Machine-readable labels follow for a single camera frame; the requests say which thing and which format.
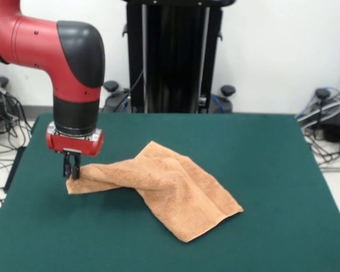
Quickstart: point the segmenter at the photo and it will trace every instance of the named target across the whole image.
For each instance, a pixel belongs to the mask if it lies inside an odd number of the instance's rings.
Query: white wall
[[[106,79],[127,87],[125,6],[121,0],[22,0],[28,16],[97,27],[105,43]],[[222,32],[213,92],[223,84],[236,86],[238,112],[296,113],[315,88],[340,88],[340,0],[238,0],[224,9]],[[0,64],[0,74],[10,78],[23,104],[52,104],[44,72]]]

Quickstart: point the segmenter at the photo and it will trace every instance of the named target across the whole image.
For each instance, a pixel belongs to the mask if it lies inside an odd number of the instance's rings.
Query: towel
[[[89,164],[80,179],[67,180],[69,194],[134,188],[151,212],[187,243],[243,208],[217,180],[189,157],[155,142],[134,159],[113,164]]]

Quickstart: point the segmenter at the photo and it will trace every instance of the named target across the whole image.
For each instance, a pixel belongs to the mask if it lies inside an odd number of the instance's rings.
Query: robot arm
[[[20,0],[0,0],[0,62],[46,71],[53,84],[50,149],[65,154],[64,175],[79,177],[80,155],[96,156],[103,132],[96,129],[105,60],[96,28],[23,16]],[[74,155],[75,165],[70,165]]]

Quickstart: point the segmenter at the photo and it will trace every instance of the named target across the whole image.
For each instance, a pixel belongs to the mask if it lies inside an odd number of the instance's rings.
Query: orange towel
[[[79,180],[67,180],[69,194],[134,188],[152,213],[186,243],[243,211],[212,175],[155,142],[134,159],[90,164],[80,174]]]

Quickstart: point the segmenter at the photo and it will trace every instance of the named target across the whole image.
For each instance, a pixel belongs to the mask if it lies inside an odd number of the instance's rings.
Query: green tablecloth
[[[37,122],[0,213],[0,271],[340,271],[340,215],[291,116],[102,114],[101,154],[151,140],[190,156],[245,209],[189,244],[131,189],[69,196]]]

